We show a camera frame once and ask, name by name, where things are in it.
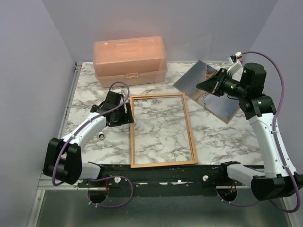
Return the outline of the landscape photo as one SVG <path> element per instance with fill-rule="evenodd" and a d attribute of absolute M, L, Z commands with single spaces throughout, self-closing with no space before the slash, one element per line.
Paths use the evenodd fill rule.
<path fill-rule="evenodd" d="M 217 97 L 196 88 L 198 83 L 210 79 L 216 72 L 215 68 L 198 61 L 173 86 L 223 122 L 229 123 L 239 110 L 238 100 L 227 95 Z"/>

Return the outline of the orange wooden picture frame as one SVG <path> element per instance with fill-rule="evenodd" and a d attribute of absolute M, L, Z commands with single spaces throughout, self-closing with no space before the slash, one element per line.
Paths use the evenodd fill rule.
<path fill-rule="evenodd" d="M 185 93 L 130 96 L 132 168 L 197 164 Z"/>

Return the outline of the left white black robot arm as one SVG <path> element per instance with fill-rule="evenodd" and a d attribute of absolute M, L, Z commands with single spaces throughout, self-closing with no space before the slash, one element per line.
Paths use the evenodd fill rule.
<path fill-rule="evenodd" d="M 106 99 L 93 105 L 87 118 L 61 139 L 52 138 L 47 146 L 43 173 L 51 177 L 54 186 L 89 180 L 95 186 L 105 181 L 102 167 L 82 161 L 81 151 L 95 135 L 103 135 L 106 127 L 133 123 L 129 95 L 108 91 Z"/>

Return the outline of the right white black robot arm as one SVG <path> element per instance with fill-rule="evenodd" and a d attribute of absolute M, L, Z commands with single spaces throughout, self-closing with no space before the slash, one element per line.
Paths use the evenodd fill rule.
<path fill-rule="evenodd" d="M 240 81 L 221 68 L 209 80 L 198 83 L 196 88 L 217 97 L 232 96 L 256 134 L 264 162 L 264 172 L 259 172 L 239 162 L 221 166 L 218 181 L 229 185 L 234 180 L 248 186 L 259 201 L 292 196 L 303 186 L 303 176 L 292 164 L 285 149 L 277 124 L 277 110 L 271 97 L 263 93 L 267 72 L 258 63 L 244 65 Z"/>

